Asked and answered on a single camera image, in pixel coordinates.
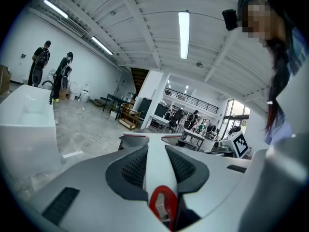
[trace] ceiling light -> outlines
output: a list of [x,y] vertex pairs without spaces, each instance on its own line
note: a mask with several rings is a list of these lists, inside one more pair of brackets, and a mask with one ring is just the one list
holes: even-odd
[[188,59],[189,36],[190,36],[190,13],[178,12],[180,31],[180,58]]
[[68,19],[68,14],[65,13],[63,10],[61,10],[60,8],[58,8],[56,5],[54,5],[52,2],[50,2],[49,0],[43,0],[44,3],[46,5],[48,5],[49,7],[51,7],[53,10],[56,10],[59,14],[61,14],[64,18]]
[[104,49],[104,51],[106,51],[109,55],[112,55],[112,52],[105,45],[103,45],[96,37],[92,37],[91,39],[99,46],[101,46]]

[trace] balcony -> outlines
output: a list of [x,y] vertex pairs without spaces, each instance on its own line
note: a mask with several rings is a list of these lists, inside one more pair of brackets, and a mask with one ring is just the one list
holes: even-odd
[[192,96],[177,92],[177,91],[169,89],[169,88],[164,89],[164,94],[167,95],[167,96],[179,99],[183,102],[189,103],[191,105],[200,107],[200,108],[207,110],[209,112],[212,112],[214,114],[217,114],[217,111],[219,109],[218,107],[211,105],[207,102],[201,101],[197,98],[194,98]]

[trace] black office chair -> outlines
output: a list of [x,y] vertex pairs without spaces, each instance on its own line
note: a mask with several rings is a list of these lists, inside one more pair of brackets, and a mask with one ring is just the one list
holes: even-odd
[[171,130],[173,133],[175,133],[176,127],[178,126],[177,121],[179,122],[182,118],[183,118],[183,114],[176,112],[175,115],[169,121],[168,129]]

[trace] marble floor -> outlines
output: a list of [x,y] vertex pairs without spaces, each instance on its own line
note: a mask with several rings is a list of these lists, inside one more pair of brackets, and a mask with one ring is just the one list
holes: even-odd
[[35,192],[67,170],[85,159],[117,151],[124,131],[129,131],[101,107],[90,102],[60,100],[54,105],[56,138],[62,166],[55,171],[47,171],[30,177],[16,179],[5,173],[9,186],[16,195],[27,201]]

